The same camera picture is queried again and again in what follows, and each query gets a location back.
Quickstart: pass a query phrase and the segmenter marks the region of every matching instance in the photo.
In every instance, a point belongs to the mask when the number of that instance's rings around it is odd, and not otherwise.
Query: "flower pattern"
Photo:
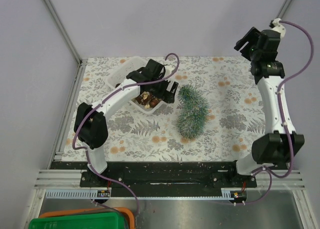
[[[108,76],[128,59],[89,58],[76,108],[82,102],[99,101],[111,92],[106,84]],[[152,59],[164,62],[163,57]],[[175,63],[174,57],[165,62]],[[253,141],[265,132],[265,116],[247,60],[241,56],[182,56],[172,79],[180,85],[194,85],[207,98],[210,109],[204,134],[193,140],[181,137],[175,127],[181,110],[177,99],[173,104],[163,104],[152,115],[127,103],[107,122],[107,161],[233,161],[250,153]],[[75,118],[76,111],[65,135],[63,161],[86,160],[84,150],[72,149]]]

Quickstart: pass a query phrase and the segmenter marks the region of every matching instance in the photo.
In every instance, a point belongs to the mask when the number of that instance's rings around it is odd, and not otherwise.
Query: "white plastic bin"
[[[141,67],[145,67],[147,63],[148,62],[140,56],[134,56],[128,59],[107,78],[106,84],[110,88],[115,89],[116,85],[122,83],[130,72],[136,71]],[[129,101],[129,103],[132,104],[135,108],[137,108],[137,110],[148,115],[154,113],[159,107],[161,107],[164,104],[163,101],[160,101],[158,105],[156,105],[154,108],[150,107],[146,109],[144,105],[139,105],[137,102]]]

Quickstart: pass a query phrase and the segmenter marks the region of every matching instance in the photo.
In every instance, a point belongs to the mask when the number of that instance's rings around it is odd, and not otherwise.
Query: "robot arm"
[[[178,87],[177,82],[173,82],[170,91],[167,90],[167,88],[170,87],[170,82],[167,80],[153,84],[145,84],[165,78],[171,75],[173,70],[174,68],[172,66],[164,66],[151,59],[145,67],[130,72],[126,76],[126,79],[106,96],[107,98],[110,97],[106,103],[101,100],[94,102],[92,105],[82,103],[78,107],[74,123],[74,132],[78,130],[85,116],[92,111],[93,108],[101,105],[85,121],[78,134],[79,140],[89,147],[88,155],[91,165],[99,174],[108,167],[103,148],[108,138],[107,121],[123,105],[143,92],[151,92],[154,96],[162,99],[166,103],[174,103]]]
[[[260,91],[265,116],[265,135],[253,142],[249,155],[236,162],[237,173],[240,175],[250,175],[261,166],[274,166],[290,161],[289,142],[282,124],[278,100],[279,93],[294,156],[305,143],[304,135],[296,134],[292,124],[284,86],[278,92],[278,86],[284,80],[285,71],[282,63],[276,61],[276,56],[280,40],[286,33],[286,29],[279,21],[279,18],[273,20],[270,24],[272,29],[261,32],[254,27],[251,28],[234,47],[237,51],[243,47],[240,51],[242,56],[251,61],[251,74]]]

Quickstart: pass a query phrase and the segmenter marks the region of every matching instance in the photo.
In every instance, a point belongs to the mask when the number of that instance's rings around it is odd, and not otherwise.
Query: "orange bin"
[[[41,214],[39,216],[39,218],[52,218],[52,217],[68,216],[68,215],[71,215],[71,214],[83,213],[83,212],[94,211],[94,210],[99,210],[99,209],[103,209],[103,207],[102,208],[99,207],[99,208],[87,208],[87,209],[76,209],[76,210],[52,211],[52,212],[46,212],[46,213]],[[116,207],[114,209],[116,209],[117,211],[122,213],[122,215],[124,216],[124,218],[128,222],[128,225],[129,225],[130,229],[136,229],[136,227],[135,227],[135,217],[134,217],[133,213],[129,209],[127,209],[125,207]]]

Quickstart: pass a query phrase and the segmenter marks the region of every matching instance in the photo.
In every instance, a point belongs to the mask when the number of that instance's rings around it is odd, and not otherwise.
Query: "green plastic lid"
[[[35,218],[29,229],[124,229],[125,221],[116,212]]]

